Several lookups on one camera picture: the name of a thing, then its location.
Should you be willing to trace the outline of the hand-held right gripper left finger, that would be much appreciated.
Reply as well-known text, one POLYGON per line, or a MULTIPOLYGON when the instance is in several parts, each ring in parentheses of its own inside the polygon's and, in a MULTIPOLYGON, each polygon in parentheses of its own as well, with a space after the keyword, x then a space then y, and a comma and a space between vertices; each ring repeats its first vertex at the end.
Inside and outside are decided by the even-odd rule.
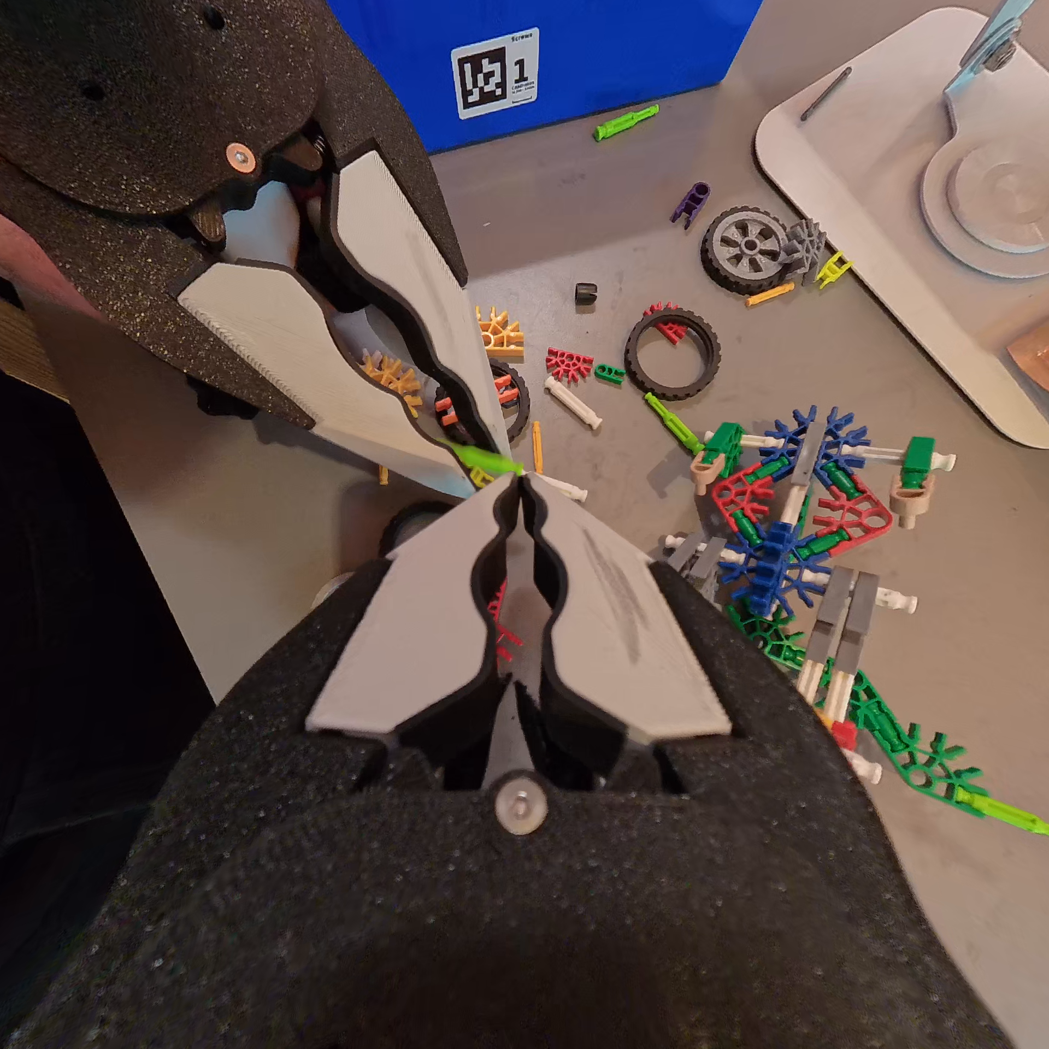
POLYGON ((520 477, 506 474, 413 532, 381 579, 305 719, 446 769, 490 735, 505 684, 488 606, 506 578, 520 477))

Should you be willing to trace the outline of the grey spoked wheel with tyre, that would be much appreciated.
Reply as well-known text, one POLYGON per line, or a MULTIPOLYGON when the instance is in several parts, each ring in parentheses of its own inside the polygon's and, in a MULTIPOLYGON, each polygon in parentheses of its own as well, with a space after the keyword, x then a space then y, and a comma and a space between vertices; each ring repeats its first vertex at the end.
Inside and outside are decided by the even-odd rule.
POLYGON ((783 281, 783 251, 789 228, 754 207, 731 208, 712 219, 700 247, 707 276, 744 297, 771 291, 783 281))

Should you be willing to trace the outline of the light green rod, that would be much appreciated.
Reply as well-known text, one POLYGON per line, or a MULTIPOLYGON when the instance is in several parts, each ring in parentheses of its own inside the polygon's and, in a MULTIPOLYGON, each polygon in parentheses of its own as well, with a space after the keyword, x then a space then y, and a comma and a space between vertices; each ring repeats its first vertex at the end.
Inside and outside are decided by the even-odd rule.
POLYGON ((698 438, 695 434, 689 429, 689 427, 678 418, 675 412, 667 408, 661 400, 659 400, 652 392, 648 392, 644 395, 644 401, 647 406, 652 410, 652 413, 657 415, 660 420, 662 426, 675 437, 675 441, 689 453, 689 455, 695 458, 697 455, 701 455, 705 449, 705 444, 698 438))
POLYGON ((617 135, 623 134, 624 132, 633 129, 637 124, 655 117, 659 113, 660 105, 658 103, 652 103, 642 109, 622 113, 616 117, 612 117, 611 120, 596 125, 593 130, 593 138, 597 143, 614 138, 617 135))
POLYGON ((438 442, 455 455, 468 474, 470 468, 476 465, 490 473, 494 479, 506 474, 515 474, 518 478, 524 476, 524 466, 514 462, 512 458, 505 457, 496 452, 483 450, 473 445, 463 445, 452 440, 442 438, 438 442))

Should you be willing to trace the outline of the blue bin with square tag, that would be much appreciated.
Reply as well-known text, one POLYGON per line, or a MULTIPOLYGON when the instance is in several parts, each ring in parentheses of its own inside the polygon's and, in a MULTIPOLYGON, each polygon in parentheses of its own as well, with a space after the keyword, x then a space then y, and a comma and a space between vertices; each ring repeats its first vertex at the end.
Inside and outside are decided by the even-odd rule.
POLYGON ((724 79, 759 1, 334 1, 428 152, 724 79))

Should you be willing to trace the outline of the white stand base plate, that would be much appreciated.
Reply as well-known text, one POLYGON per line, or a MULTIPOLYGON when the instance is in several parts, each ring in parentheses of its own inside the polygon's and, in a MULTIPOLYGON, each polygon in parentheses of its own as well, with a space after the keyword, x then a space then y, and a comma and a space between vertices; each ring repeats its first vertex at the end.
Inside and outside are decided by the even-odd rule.
POLYGON ((1030 2, 940 7, 765 117, 757 160, 1007 438, 1048 446, 1048 79, 1030 2))

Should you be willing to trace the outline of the orange sun connector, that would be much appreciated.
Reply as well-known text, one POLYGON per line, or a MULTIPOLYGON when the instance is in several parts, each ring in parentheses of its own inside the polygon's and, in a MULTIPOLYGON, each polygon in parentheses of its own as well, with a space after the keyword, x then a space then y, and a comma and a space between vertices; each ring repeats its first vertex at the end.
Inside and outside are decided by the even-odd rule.
POLYGON ((376 383, 401 397, 408 406, 411 415, 419 416, 418 410, 424 405, 424 400, 421 397, 423 384, 412 366, 407 366, 404 361, 385 352, 366 350, 363 355, 361 370, 373 379, 376 383))

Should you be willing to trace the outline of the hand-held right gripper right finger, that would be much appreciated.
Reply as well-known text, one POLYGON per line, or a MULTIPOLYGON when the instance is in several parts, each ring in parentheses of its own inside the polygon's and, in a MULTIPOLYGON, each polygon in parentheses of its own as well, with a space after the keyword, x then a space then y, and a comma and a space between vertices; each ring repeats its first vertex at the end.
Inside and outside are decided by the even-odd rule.
POLYGON ((732 724, 655 562, 551 479, 522 480, 541 635, 539 718, 555 750, 606 780, 629 750, 728 738, 732 724))

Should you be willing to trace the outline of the yellow sun connector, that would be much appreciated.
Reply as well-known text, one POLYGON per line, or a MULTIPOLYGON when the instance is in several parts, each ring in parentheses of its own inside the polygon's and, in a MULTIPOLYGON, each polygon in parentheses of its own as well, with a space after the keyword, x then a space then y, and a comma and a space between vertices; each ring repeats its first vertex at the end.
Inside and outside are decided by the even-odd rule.
POLYGON ((487 315, 475 308, 479 323, 481 346, 490 360, 520 362, 524 359, 524 334, 517 321, 509 317, 507 311, 491 307, 487 315))

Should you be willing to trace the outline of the black tyre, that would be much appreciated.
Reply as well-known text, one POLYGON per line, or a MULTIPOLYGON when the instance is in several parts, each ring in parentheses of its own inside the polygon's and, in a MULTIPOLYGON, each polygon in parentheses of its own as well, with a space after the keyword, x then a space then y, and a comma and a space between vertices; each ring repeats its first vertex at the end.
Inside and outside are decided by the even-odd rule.
POLYGON ((624 345, 624 367, 635 386, 646 397, 652 394, 667 402, 689 400, 703 392, 720 370, 722 350, 715 331, 692 311, 679 307, 662 307, 647 311, 631 328, 624 345), (703 362, 700 374, 688 384, 670 387, 657 382, 641 366, 639 344, 650 328, 669 324, 684 328, 695 343, 703 362))
MULTIPOLYGON (((522 376, 519 374, 518 371, 511 365, 502 361, 491 360, 489 361, 489 366, 492 374, 512 374, 513 380, 516 382, 520 390, 520 399, 519 399, 519 404, 517 406, 514 405, 506 405, 505 407, 500 406, 500 408, 504 411, 506 437, 511 444, 513 444, 516 438, 520 437, 520 434, 524 431, 526 426, 528 425, 530 420, 531 400, 529 390, 523 382, 522 376)), ((438 388, 441 388, 440 392, 446 395, 444 388, 441 386, 438 386, 438 388)), ((456 443, 463 445, 475 445, 474 438, 471 437, 470 433, 465 429, 462 422, 459 425, 453 426, 450 429, 445 429, 443 426, 441 426, 441 430, 443 430, 444 435, 446 437, 451 438, 456 443)))
POLYGON ((385 526, 379 540, 378 557, 388 556, 398 545, 407 543, 451 509, 451 505, 437 500, 406 505, 385 526))

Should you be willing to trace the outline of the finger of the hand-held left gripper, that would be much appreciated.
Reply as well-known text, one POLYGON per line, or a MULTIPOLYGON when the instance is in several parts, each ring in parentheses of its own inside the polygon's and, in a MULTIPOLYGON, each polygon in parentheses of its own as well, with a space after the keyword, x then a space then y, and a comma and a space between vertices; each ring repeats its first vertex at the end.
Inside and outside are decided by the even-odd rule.
POLYGON ((334 172, 326 221, 348 275, 397 327, 413 362, 452 397, 474 442, 510 456, 469 295, 379 150, 334 172))
POLYGON ((447 495, 474 493, 468 470, 420 429, 403 397, 344 358, 320 302, 292 270, 214 263, 177 300, 308 413, 319 438, 447 495))

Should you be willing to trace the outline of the grey connector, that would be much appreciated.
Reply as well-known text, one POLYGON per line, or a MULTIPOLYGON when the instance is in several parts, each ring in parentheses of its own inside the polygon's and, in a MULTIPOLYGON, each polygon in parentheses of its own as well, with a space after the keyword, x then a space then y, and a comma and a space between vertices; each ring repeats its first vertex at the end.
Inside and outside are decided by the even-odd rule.
POLYGON ((826 233, 811 218, 802 218, 788 229, 780 252, 783 279, 811 285, 822 265, 826 242, 826 233))

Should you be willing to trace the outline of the multicolour construction toy model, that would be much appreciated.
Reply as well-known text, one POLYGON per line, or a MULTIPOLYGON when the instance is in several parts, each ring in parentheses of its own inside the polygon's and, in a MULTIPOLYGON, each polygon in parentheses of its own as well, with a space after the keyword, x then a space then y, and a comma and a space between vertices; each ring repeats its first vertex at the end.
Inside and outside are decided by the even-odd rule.
POLYGON ((708 599, 727 598, 731 621, 793 675, 854 773, 875 785, 883 767, 858 751, 859 701, 874 701, 868 732, 901 776, 917 764, 917 743, 861 681, 860 657, 874 611, 912 614, 918 601, 842 558, 894 527, 912 530, 957 458, 929 437, 875 447, 853 423, 852 413, 822 418, 813 406, 763 435, 732 423, 707 432, 690 472, 727 535, 669 536, 664 545, 685 580, 708 599))

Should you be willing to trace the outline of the person's left hand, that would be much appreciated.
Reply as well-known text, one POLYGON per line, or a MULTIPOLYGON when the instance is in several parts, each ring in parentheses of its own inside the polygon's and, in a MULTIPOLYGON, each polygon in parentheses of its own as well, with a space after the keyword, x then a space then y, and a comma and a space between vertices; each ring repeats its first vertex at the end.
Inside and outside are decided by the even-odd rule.
POLYGON ((19 295, 26 292, 61 308, 105 321, 33 237, 4 215, 1 216, 1 277, 13 284, 19 295))

